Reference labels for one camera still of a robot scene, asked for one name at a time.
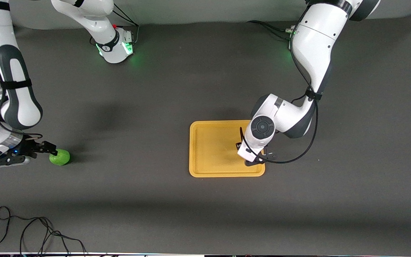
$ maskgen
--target green ball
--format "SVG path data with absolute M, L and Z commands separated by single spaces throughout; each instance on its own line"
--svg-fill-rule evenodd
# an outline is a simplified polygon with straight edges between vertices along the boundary
M 69 160 L 71 159 L 71 156 L 68 151 L 63 150 L 63 149 L 57 149 L 57 151 L 58 151 L 57 156 L 50 154 L 49 159 L 51 163 L 58 165 L 58 166 L 62 166 L 62 165 L 65 165 L 67 162 L 69 162 Z

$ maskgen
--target white wall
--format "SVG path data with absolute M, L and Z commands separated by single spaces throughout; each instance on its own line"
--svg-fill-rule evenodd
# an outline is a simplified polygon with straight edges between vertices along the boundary
M 16 26 L 36 29 L 78 28 L 80 25 L 57 13 L 49 0 L 10 0 Z M 139 24 L 181 24 L 210 21 L 293 21 L 305 9 L 305 0 L 115 0 Z M 382 0 L 370 18 L 411 15 L 411 0 Z M 112 23 L 127 25 L 114 14 Z

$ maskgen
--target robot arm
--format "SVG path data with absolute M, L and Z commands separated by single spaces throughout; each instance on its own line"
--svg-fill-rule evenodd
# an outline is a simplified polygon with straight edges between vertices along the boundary
M 300 138 L 310 127 L 316 105 L 323 95 L 331 73 L 331 50 L 348 19 L 360 21 L 370 15 L 380 0 L 306 0 L 308 6 L 295 26 L 290 49 L 297 66 L 310 77 L 302 106 L 273 94 L 262 96 L 252 111 L 245 130 L 245 141 L 238 154 L 254 162 L 276 131 L 289 138 Z
M 54 8 L 80 23 L 95 39 L 99 54 L 109 63 L 119 63 L 133 53 L 132 34 L 114 28 L 107 19 L 113 0 L 51 0 Z
M 5 95 L 1 119 L 17 130 L 34 127 L 42 118 L 42 108 L 31 86 L 25 61 L 18 49 L 7 0 L 0 1 L 0 82 Z
M 0 166 L 26 164 L 36 153 L 57 154 L 55 145 L 36 143 L 21 132 L 39 123 L 42 108 L 34 97 L 9 10 L 7 0 L 0 1 Z

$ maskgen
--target yellow tray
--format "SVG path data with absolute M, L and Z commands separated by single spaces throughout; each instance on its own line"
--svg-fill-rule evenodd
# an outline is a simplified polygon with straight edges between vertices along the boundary
M 189 127 L 189 172 L 193 177 L 259 177 L 265 165 L 247 167 L 238 156 L 239 127 L 249 120 L 196 121 Z

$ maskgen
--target dark gray table surface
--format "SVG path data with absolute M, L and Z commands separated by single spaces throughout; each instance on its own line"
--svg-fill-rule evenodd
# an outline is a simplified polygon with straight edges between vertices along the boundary
M 83 29 L 17 38 L 44 107 L 31 131 L 73 162 L 0 169 L 0 205 L 14 214 L 47 216 L 90 252 L 411 256 L 411 17 L 347 24 L 312 149 L 257 178 L 191 177 L 189 126 L 304 92 L 286 43 L 264 28 L 143 26 L 117 65 Z M 272 146 L 290 159 L 311 134 Z M 0 251 L 18 250 L 25 225 L 13 221 Z M 43 232 L 28 229 L 28 250 Z M 58 239 L 49 250 L 62 251 Z

